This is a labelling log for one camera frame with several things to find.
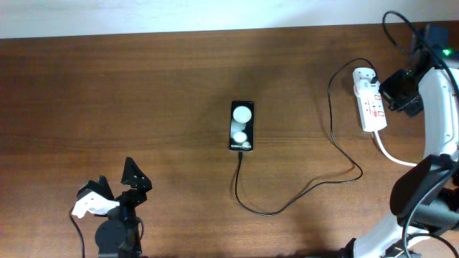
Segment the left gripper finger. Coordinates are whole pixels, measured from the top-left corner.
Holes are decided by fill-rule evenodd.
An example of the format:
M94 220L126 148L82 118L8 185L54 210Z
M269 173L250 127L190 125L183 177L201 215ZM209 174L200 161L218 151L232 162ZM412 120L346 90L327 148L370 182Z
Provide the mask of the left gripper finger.
M99 176L97 181L89 180L78 190L77 199L81 199L91 191L94 191L109 201L113 201L115 199L113 192L110 189L108 180L105 176Z
M125 160L120 182L142 192L148 192L152 189L151 181L131 157L127 157Z

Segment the black smartphone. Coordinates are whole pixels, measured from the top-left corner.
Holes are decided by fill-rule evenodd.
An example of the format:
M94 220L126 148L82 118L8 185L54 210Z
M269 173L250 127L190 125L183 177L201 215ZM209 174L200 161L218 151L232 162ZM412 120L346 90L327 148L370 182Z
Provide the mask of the black smartphone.
M229 127L229 149L231 151L253 151L254 123L254 102L233 100L231 102Z

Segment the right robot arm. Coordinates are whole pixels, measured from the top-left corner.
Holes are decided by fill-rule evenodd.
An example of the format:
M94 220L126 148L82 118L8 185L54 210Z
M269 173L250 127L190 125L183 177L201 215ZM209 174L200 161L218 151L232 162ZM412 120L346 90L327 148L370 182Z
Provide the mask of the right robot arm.
M425 116L424 158L392 188L390 212L367 234L353 238L340 257L416 257L410 247L458 230L458 53L448 49L448 31L426 26L413 34L408 68L383 83L373 69L353 73L364 130L374 134L386 125L380 104Z

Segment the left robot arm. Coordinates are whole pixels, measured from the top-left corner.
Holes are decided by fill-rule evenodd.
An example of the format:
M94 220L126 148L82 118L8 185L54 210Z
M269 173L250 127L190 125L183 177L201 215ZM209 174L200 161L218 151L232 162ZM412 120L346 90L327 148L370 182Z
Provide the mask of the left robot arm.
M136 207L147 201L152 184L131 157L125 160L120 182L129 189L115 197L106 177L88 181L78 190L77 201L70 210L71 219L81 219L86 213L107 219L95 232L99 257L142 255L144 224L137 217Z

